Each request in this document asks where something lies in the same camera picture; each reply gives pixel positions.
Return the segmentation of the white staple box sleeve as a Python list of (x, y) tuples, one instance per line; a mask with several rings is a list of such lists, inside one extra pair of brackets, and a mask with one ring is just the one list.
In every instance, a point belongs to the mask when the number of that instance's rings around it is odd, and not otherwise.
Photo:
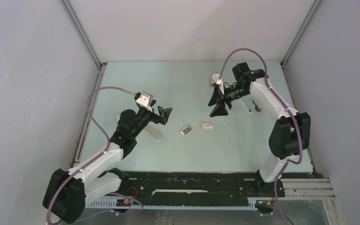
[(213, 130), (213, 123), (202, 123), (202, 130)]

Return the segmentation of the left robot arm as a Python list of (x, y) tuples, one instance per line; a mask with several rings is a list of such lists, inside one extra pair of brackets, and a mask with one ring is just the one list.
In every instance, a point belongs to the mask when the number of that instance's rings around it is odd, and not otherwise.
[(137, 112), (124, 110), (102, 150), (76, 167), (53, 172), (42, 202), (48, 210), (46, 221), (49, 225), (52, 224), (51, 214), (59, 218), (58, 225), (73, 223), (87, 204), (111, 192), (124, 195), (129, 191), (126, 174), (110, 170), (131, 153), (137, 144), (136, 137), (150, 122), (162, 125), (168, 122), (172, 108), (159, 106), (157, 109), (158, 114), (141, 106)]

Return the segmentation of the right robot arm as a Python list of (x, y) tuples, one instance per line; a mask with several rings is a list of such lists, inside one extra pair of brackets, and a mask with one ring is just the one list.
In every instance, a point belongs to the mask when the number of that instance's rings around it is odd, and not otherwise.
[(259, 180), (254, 190), (266, 196), (273, 189), (272, 182), (281, 177), (289, 163), (300, 164), (303, 151), (309, 147), (311, 117), (291, 107), (275, 90), (263, 69), (251, 70), (247, 63), (239, 63), (232, 69), (236, 82), (225, 87), (219, 74), (210, 77), (214, 91), (208, 103), (213, 106), (210, 117), (227, 116), (232, 102), (251, 96), (271, 116), (274, 126), (268, 140), (270, 154), (258, 171)]

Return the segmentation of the staple tray box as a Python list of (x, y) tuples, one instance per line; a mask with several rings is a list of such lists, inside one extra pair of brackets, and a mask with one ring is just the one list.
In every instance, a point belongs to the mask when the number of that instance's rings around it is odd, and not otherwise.
[(185, 136), (187, 134), (189, 134), (191, 131), (193, 131), (194, 128), (191, 125), (186, 125), (181, 131), (180, 133)]

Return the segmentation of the olive green stapler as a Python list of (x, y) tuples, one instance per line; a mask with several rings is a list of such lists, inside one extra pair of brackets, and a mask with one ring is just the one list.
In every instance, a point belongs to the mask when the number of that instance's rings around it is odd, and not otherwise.
[(162, 138), (161, 133), (152, 126), (146, 126), (144, 130), (153, 136), (156, 140), (160, 140)]

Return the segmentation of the light blue stapler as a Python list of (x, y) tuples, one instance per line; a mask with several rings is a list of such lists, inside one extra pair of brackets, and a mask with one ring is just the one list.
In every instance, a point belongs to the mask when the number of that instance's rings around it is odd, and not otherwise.
[(248, 98), (243, 99), (242, 98), (240, 101), (241, 101), (242, 105), (245, 107), (245, 109), (248, 111), (248, 113), (253, 113), (254, 112), (255, 105), (250, 99), (248, 99)]

